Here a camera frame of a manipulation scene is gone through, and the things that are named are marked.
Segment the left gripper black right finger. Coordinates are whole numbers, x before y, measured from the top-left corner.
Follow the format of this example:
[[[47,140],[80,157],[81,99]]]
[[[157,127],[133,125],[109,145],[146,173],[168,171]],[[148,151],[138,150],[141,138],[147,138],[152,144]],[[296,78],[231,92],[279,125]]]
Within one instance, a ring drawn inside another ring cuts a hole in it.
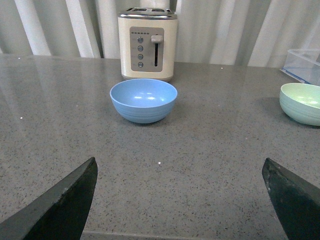
[[[320,238],[320,189],[267,158],[262,177],[289,240]]]

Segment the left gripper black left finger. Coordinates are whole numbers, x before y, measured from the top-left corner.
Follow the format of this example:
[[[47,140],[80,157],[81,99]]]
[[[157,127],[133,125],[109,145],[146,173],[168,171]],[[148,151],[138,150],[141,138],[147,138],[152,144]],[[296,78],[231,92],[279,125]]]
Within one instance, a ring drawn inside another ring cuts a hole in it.
[[[2,240],[79,240],[98,177],[91,157],[29,205],[0,224]]]

